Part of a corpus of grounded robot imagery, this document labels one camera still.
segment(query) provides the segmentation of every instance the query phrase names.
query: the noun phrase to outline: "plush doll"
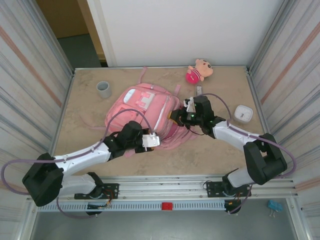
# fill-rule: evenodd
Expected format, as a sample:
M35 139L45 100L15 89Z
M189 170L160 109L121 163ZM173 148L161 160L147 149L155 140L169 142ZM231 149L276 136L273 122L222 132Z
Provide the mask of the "plush doll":
M188 66L188 71L186 72L185 79L191 84L196 84L199 81L205 80L205 77L209 77L213 74L214 70L212 69L209 62L203 59L195 60L195 67Z

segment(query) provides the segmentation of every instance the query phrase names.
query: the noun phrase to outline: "backpack zipper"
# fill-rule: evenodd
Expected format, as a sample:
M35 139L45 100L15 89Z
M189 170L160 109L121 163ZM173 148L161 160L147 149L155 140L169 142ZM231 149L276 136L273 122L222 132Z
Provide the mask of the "backpack zipper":
M159 118L158 118L158 120L156 121L156 124L155 124L155 126L154 126L153 131L156 131L156 130L157 130L157 127L158 127L158 125L159 125L159 123L160 123L160 120L161 120L161 117L162 117L162 115L163 115L163 113L164 113L164 111L165 111L165 107L166 107L166 105L167 105L168 100L169 100L169 96L167 96L166 99L165 99L164 105L163 105L163 107L162 107L162 109L161 109Z

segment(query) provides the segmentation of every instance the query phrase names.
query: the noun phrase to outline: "metal wall panel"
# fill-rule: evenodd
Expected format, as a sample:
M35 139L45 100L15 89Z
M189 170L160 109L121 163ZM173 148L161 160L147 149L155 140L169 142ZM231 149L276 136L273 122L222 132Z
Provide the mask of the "metal wall panel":
M320 1L290 1L283 14L251 77L270 132L297 159L292 177L320 238Z
M33 1L0 1L0 167L12 159L48 152L73 76ZM28 164L7 167L6 179L21 189ZM24 197L0 181L0 239L11 239Z

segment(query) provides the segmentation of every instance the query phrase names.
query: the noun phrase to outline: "gray cup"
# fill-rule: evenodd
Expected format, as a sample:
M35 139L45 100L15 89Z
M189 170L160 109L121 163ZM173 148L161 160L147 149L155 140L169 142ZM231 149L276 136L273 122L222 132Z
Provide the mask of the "gray cup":
M109 98L112 94L110 84L107 81L99 82L96 85L96 89L98 90L100 97L103 99Z

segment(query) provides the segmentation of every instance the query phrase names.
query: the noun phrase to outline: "blue clip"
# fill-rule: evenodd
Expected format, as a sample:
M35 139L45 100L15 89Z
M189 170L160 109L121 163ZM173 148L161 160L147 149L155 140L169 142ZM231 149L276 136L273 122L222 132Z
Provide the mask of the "blue clip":
M268 202L268 208L280 213L283 211L283 207L280 203L276 202L276 201L272 201L272 200L269 200Z

